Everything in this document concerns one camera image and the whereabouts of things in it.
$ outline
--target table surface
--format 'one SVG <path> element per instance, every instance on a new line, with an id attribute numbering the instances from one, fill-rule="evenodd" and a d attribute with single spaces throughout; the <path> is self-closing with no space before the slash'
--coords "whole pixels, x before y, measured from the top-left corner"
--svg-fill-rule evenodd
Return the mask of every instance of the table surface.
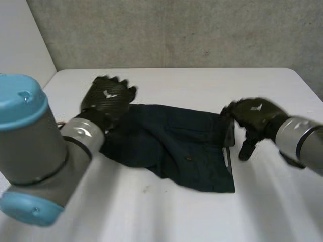
<path id="1" fill-rule="evenodd" d="M 323 123 L 323 103 L 286 68 L 63 70 L 45 87 L 55 118 L 75 116 L 91 81 L 103 74 L 137 85 L 135 103 L 219 113 L 232 100 L 263 96 Z M 234 194 L 180 187 L 98 154 L 54 226 L 0 214 L 1 241 L 322 241 L 323 179 L 288 166 L 271 141 L 261 142 L 250 161 L 238 161 L 244 134 L 236 127 L 230 148 Z"/>

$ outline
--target dark cloth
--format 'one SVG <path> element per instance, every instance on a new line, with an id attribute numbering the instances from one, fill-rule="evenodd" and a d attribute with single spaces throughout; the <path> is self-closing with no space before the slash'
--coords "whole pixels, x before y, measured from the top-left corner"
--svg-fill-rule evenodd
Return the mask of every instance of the dark cloth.
<path id="1" fill-rule="evenodd" d="M 101 149 L 130 167 L 204 192 L 234 192 L 222 153 L 227 123 L 218 114 L 162 105 L 131 105 Z"/>

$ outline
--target fabric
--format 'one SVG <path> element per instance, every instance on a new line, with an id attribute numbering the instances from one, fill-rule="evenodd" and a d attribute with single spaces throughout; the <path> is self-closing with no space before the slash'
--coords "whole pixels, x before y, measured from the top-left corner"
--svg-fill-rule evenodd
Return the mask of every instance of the fabric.
<path id="1" fill-rule="evenodd" d="M 101 153 L 129 167 L 204 192 L 235 191 L 222 153 L 227 123 L 218 114 L 162 105 L 131 105 Z"/>

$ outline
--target white logo on robot hand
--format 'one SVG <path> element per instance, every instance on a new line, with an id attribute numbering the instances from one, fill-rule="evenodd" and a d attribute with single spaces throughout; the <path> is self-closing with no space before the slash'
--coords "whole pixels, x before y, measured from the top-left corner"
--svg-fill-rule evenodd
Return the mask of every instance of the white logo on robot hand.
<path id="1" fill-rule="evenodd" d="M 117 96 L 117 95 L 111 95 L 111 94 L 109 94 L 106 90 L 103 93 L 104 93 L 106 99 Z"/>
<path id="2" fill-rule="evenodd" d="M 262 104 L 259 107 L 252 107 L 251 111 L 260 111 L 262 108 Z"/>

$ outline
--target white wall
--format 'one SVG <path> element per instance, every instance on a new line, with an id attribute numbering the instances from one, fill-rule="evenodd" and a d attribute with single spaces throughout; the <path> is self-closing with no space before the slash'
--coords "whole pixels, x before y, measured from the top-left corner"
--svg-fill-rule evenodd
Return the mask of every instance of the white wall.
<path id="1" fill-rule="evenodd" d="M 0 73 L 26 74 L 42 87 L 56 73 L 25 0 L 0 0 Z"/>

